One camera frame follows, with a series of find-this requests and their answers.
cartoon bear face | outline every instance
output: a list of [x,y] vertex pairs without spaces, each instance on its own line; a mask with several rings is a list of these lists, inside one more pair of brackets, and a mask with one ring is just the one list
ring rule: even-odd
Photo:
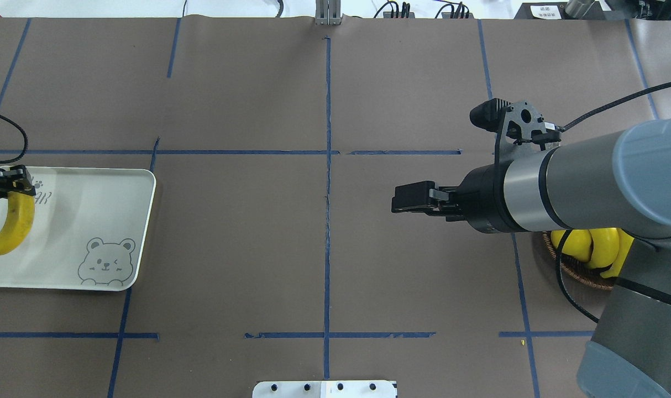
[[118,244],[90,239],[85,260],[77,269],[82,284],[123,286],[134,272],[131,254],[135,246],[131,239]]

brown woven basket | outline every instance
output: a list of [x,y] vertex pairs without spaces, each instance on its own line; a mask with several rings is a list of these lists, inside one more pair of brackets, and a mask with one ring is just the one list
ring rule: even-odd
[[[544,239],[544,244],[547,246],[552,259],[556,262],[558,251],[552,244],[549,231],[542,232],[542,239]],[[601,272],[606,269],[587,269],[583,263],[574,259],[571,255],[561,255],[561,269],[564,270],[565,274],[594,289],[611,290],[616,282],[615,277],[601,277]]]

white tray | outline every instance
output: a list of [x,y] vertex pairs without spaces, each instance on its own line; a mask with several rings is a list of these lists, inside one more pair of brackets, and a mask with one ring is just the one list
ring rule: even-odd
[[[0,255],[0,287],[125,290],[139,274],[156,178],[141,169],[28,167],[35,218]],[[0,229],[7,201],[0,200]]]

